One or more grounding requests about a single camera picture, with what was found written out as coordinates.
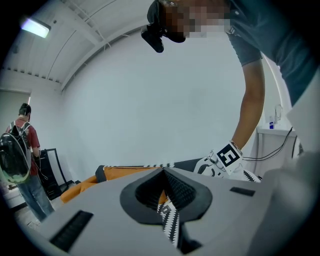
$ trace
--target white ceiling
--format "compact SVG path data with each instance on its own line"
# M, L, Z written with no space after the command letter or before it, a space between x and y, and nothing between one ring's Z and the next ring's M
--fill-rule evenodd
M147 24L152 1L49 1L33 16L51 26L48 36L22 30L2 69L54 81L63 89L94 53Z

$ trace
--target backpack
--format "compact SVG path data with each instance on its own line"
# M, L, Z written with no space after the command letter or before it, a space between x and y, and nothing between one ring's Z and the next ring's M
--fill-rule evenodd
M19 127L13 121L10 130L0 137L0 171L9 183L25 183L30 176L32 156L26 133L29 126L25 122Z

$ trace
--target person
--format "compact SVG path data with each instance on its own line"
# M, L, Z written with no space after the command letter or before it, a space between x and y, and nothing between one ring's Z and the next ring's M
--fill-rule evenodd
M27 103L23 103L19 109L18 119L15 120L15 125L22 127L25 122L30 121L31 107ZM36 129L30 125L26 131L26 137L28 143L33 151L34 157L40 156L40 143L38 140ZM25 183L18 183L17 187L23 196L26 204L29 206L36 218L42 222L47 216L53 213L53 209L49 199L47 198L46 192L42 187L38 176L38 167L35 163L34 158L31 158L30 177Z
M201 26L224 24L241 63L245 93L232 141L242 149L261 118L265 100L262 55L280 68L292 106L319 67L309 47L279 10L266 0L155 0L147 19L163 36L182 43Z

